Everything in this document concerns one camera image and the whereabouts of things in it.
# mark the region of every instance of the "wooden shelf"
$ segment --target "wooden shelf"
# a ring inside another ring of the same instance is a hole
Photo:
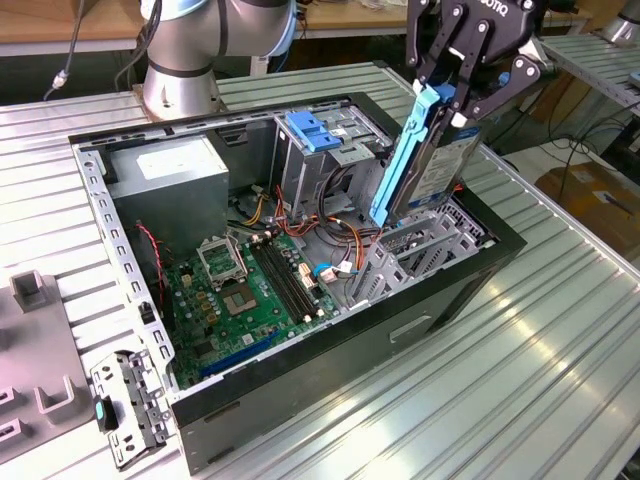
[[[405,7],[387,7],[372,10],[356,0],[348,3],[323,3],[309,5],[307,28],[309,30],[402,28],[406,25]],[[577,18],[591,18],[581,10],[577,15],[552,14],[554,22],[569,24]],[[100,0],[84,17],[79,40],[135,39],[144,21],[136,0]],[[20,44],[68,41],[73,31],[72,22],[61,22],[0,11],[0,43]]]
[[[80,24],[78,39],[135,39],[144,20],[135,0],[100,0]],[[69,41],[73,22],[0,11],[0,43]]]
[[[307,9],[309,30],[340,28],[390,28],[407,24],[406,7],[388,7],[373,10],[351,0],[348,3],[318,2]]]

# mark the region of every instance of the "aluminum table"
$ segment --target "aluminum table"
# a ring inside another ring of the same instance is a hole
[[[411,89],[372,64],[220,82],[243,108]],[[57,276],[85,369],[139,346],[67,136],[147,121],[128,93],[0,109],[0,282]],[[451,324],[197,478],[614,478],[640,444],[640,274],[481,148],[469,188],[528,242]],[[95,422],[1,478],[186,478],[175,437],[118,474]]]
[[[629,74],[640,71],[640,47],[621,48],[594,34],[546,37],[544,50],[554,62],[609,97],[640,114],[640,89],[630,84]]]

